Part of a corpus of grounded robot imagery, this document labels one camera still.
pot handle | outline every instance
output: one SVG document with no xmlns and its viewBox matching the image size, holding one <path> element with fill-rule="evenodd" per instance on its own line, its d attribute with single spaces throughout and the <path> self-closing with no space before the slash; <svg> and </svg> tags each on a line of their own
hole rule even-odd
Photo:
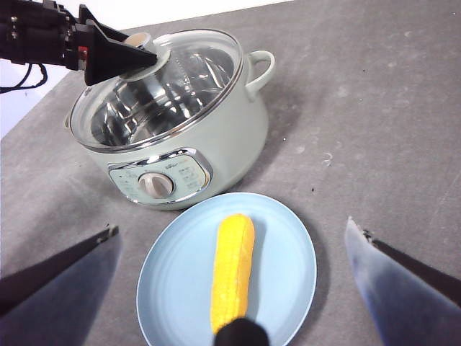
<svg viewBox="0 0 461 346">
<path fill-rule="evenodd" d="M 250 100 L 253 102 L 256 99 L 258 91 L 266 85 L 275 73 L 275 58 L 274 55 L 266 50 L 257 50 L 248 54 L 249 60 L 249 79 L 254 77 L 254 66 L 261 61 L 268 61 L 269 66 L 267 70 L 258 78 L 246 84 L 246 91 Z"/>
</svg>

black object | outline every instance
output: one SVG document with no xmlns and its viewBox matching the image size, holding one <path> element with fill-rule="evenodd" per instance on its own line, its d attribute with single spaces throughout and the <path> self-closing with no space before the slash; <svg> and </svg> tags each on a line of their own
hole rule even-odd
<svg viewBox="0 0 461 346">
<path fill-rule="evenodd" d="M 219 330 L 214 346 L 269 346 L 269 338 L 258 324 L 236 319 Z"/>
<path fill-rule="evenodd" d="M 82 345 L 120 256 L 117 227 L 0 280 L 0 345 Z"/>
<path fill-rule="evenodd" d="M 100 24 L 85 5 L 75 19 L 51 0 L 0 2 L 0 58 L 85 70 L 87 85 L 156 63 L 155 54 L 124 44 L 125 38 Z"/>
<path fill-rule="evenodd" d="M 362 231 L 346 249 L 359 291 L 385 345 L 461 345 L 461 282 Z"/>
</svg>

glass lid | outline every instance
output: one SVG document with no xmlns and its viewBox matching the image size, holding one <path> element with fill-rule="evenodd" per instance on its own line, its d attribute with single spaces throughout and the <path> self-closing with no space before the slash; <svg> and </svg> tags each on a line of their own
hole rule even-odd
<svg viewBox="0 0 461 346">
<path fill-rule="evenodd" d="M 103 152 L 142 148 L 207 114 L 235 84 L 242 52 L 230 35 L 189 30 L 153 41 L 155 66 L 88 87 L 70 126 L 86 147 Z"/>
</svg>

yellow corn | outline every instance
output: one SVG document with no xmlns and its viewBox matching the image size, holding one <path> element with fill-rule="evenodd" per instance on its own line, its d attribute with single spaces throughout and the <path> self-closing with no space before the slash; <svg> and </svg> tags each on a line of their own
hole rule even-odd
<svg viewBox="0 0 461 346">
<path fill-rule="evenodd" d="M 225 218 L 218 229 L 210 321 L 213 333 L 238 317 L 248 307 L 248 286 L 253 255 L 254 226 L 243 214 Z"/>
</svg>

